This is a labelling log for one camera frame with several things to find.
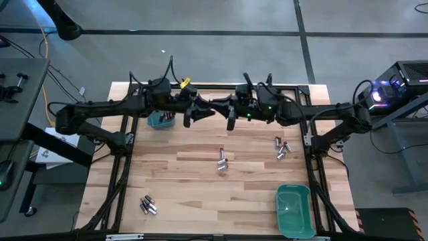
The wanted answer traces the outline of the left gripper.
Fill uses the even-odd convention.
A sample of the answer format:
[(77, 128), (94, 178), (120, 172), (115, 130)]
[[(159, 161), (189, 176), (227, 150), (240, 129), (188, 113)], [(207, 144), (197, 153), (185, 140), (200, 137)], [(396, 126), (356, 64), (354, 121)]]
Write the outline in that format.
[(173, 98), (173, 112), (183, 114), (183, 126), (187, 128), (191, 126), (193, 112), (194, 120), (199, 121), (215, 115), (215, 111), (212, 109), (208, 100), (205, 100), (200, 94), (197, 95), (197, 89), (193, 85), (185, 86)]

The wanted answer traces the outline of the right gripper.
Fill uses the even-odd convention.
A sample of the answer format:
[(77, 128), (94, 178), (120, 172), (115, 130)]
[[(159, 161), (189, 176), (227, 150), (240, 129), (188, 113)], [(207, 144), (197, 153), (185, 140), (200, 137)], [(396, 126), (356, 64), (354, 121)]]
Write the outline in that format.
[[(248, 73), (244, 72), (243, 77), (246, 84), (240, 84), (235, 88), (235, 94), (228, 95), (224, 98), (211, 98), (209, 100), (213, 109), (227, 117), (227, 130), (232, 131), (235, 127), (236, 119), (245, 117), (248, 121), (255, 119), (263, 121), (263, 112), (259, 105), (258, 99), (253, 97), (253, 83)], [(227, 108), (214, 108), (214, 106), (228, 106)]]

